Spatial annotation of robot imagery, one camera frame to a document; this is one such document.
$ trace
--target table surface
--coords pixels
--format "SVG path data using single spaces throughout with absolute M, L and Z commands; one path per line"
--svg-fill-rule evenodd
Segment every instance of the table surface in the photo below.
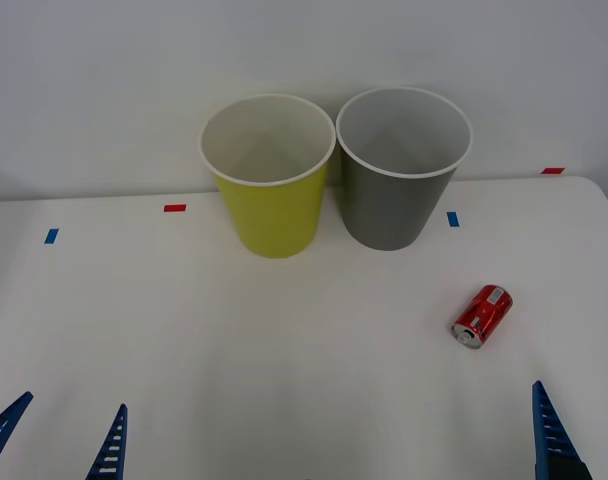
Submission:
M 245 250 L 216 193 L 0 203 L 0 412 L 35 395 L 0 479 L 85 478 L 123 402 L 126 479 L 524 480 L 538 379 L 608 479 L 601 190 L 453 182 L 397 252 L 333 195 L 286 260 Z M 486 283 L 515 304 L 469 350 L 448 327 Z

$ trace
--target white wall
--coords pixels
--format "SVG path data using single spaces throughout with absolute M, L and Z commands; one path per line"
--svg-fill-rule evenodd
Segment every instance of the white wall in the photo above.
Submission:
M 608 194 L 608 0 L 0 0 L 0 198 L 210 190 L 223 102 L 335 114 L 388 84 L 469 114 L 460 177 L 563 166 Z

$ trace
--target soda can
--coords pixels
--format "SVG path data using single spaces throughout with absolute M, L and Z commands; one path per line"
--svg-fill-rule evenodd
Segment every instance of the soda can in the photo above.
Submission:
M 497 285 L 486 285 L 455 321 L 451 333 L 462 345 L 480 348 L 512 305 L 513 299 L 506 290 Z

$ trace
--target white cup rim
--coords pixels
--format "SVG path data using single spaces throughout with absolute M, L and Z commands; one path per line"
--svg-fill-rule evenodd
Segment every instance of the white cup rim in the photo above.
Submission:
M 451 106 L 457 113 L 460 114 L 460 116 L 462 117 L 462 119 L 464 120 L 464 122 L 466 123 L 466 126 L 468 128 L 469 141 L 468 141 L 468 146 L 466 147 L 466 151 L 462 154 L 462 156 L 456 162 L 453 162 L 448 167 L 442 168 L 440 170 L 435 170 L 433 172 L 427 172 L 427 173 L 392 172 L 389 170 L 384 170 L 383 168 L 376 167 L 376 166 L 371 165 L 370 163 L 362 160 L 359 156 L 357 156 L 355 153 L 353 153 L 353 151 L 350 148 L 348 148 L 346 146 L 346 143 L 344 143 L 344 139 L 342 138 L 342 132 L 340 130 L 340 123 L 342 121 L 342 117 L 344 116 L 344 113 L 346 112 L 346 109 L 351 104 L 353 104 L 355 101 L 359 100 L 360 98 L 362 98 L 366 95 L 370 95 L 375 92 L 381 92 L 384 90 L 411 90 L 414 92 L 419 92 L 419 93 L 423 93 L 426 95 L 430 95 L 431 97 L 435 97 L 435 98 L 443 101 L 444 103 L 448 104 L 449 106 Z M 351 157 L 353 160 L 355 160 L 357 163 L 362 165 L 363 167 L 368 168 L 369 170 L 372 170 L 373 172 L 377 172 L 382 175 L 386 175 L 387 177 L 420 179 L 420 178 L 431 178 L 431 177 L 437 177 L 439 175 L 443 175 L 445 173 L 450 172 L 451 170 L 455 170 L 459 166 L 459 164 L 462 163 L 462 161 L 468 156 L 468 154 L 471 151 L 471 147 L 473 146 L 473 125 L 471 125 L 470 120 L 468 119 L 466 114 L 462 111 L 462 109 L 460 107 L 458 107 L 455 103 L 453 103 L 451 100 L 449 100 L 448 98 L 445 98 L 445 97 L 438 95 L 437 93 L 431 92 L 429 90 L 425 90 L 423 88 L 417 88 L 417 87 L 406 87 L 406 86 L 377 87 L 377 88 L 372 88 L 370 90 L 362 92 L 358 95 L 355 95 L 353 98 L 351 98 L 348 102 L 346 102 L 344 104 L 344 106 L 340 110 L 340 113 L 337 115 L 337 120 L 336 120 L 335 124 L 336 124 L 336 128 L 337 128 L 337 141 L 340 143 L 342 149 L 346 152 L 346 154 L 349 157 Z
M 217 168 L 215 168 L 215 166 L 213 166 L 213 164 L 208 161 L 208 159 L 206 158 L 206 155 L 204 154 L 204 150 L 202 149 L 202 138 L 204 136 L 204 132 L 206 131 L 206 129 L 209 126 L 209 124 L 211 123 L 211 121 L 217 115 L 219 115 L 221 112 L 226 110 L 227 108 L 230 108 L 238 103 L 245 102 L 247 100 L 252 100 L 255 98 L 262 98 L 262 97 L 288 98 L 290 100 L 295 100 L 299 103 L 303 103 L 309 107 L 313 107 L 313 109 L 317 110 L 318 113 L 322 114 L 322 117 L 328 122 L 330 131 L 331 131 L 331 142 L 330 142 L 328 151 L 324 154 L 324 156 L 318 163 L 313 165 L 311 168 L 309 168 L 305 172 L 302 172 L 299 175 L 296 175 L 294 177 L 286 178 L 284 180 L 277 180 L 275 182 L 250 182 L 248 180 L 242 180 L 239 178 L 231 177 L 230 175 L 226 175 L 225 173 L 223 173 L 220 170 L 218 170 Z M 297 97 L 295 95 L 289 95 L 286 93 L 258 93 L 255 95 L 249 95 L 247 97 L 239 98 L 233 102 L 230 102 L 230 103 L 224 105 L 223 107 L 221 107 L 218 110 L 216 110 L 215 112 L 213 112 L 208 117 L 208 120 L 204 123 L 204 126 L 200 130 L 200 133 L 198 136 L 198 143 L 199 143 L 199 150 L 200 150 L 200 156 L 202 157 L 202 161 L 208 167 L 208 169 L 211 170 L 211 172 L 213 172 L 218 177 L 224 178 L 225 180 L 228 180 L 229 182 L 232 182 L 232 183 L 236 183 L 238 185 L 246 185 L 249 187 L 278 187 L 280 185 L 288 185 L 290 183 L 297 182 L 298 180 L 306 178 L 306 177 L 312 175 L 313 173 L 315 173 L 320 168 L 322 168 L 326 164 L 326 162 L 328 162 L 328 159 L 331 157 L 331 154 L 333 153 L 333 150 L 335 149 L 335 144 L 337 143 L 337 132 L 335 130 L 335 124 L 333 123 L 333 120 L 331 120 L 331 117 L 328 116 L 328 113 L 326 113 L 322 109 L 322 107 L 311 102 L 310 100 L 306 100 L 304 98 Z

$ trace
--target gray paper cup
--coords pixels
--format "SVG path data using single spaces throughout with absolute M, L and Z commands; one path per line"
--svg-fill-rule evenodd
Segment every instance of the gray paper cup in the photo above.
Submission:
M 342 146 L 341 210 L 360 243 L 398 250 L 420 234 L 473 143 L 450 100 L 412 87 L 353 97 L 337 117 Z

